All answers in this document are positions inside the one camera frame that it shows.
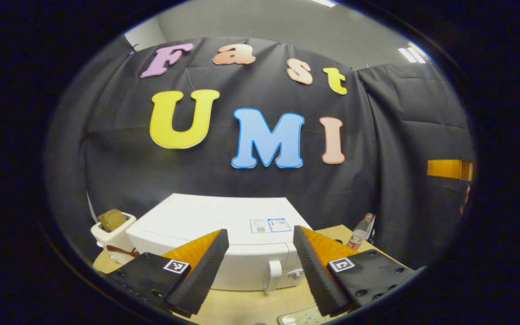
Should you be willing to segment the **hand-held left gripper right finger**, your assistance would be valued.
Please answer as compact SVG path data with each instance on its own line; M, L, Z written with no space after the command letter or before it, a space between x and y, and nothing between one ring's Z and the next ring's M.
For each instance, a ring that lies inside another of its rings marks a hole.
M294 227L293 244L322 316L363 308L416 275L377 249L357 252L306 227Z

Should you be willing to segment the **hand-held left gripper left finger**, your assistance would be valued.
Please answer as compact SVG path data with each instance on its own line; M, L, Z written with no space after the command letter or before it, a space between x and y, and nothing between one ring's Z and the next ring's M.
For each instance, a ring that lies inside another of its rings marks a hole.
M208 296L228 248L228 231L220 229L163 255L138 253L107 273L107 281L145 304L192 316Z

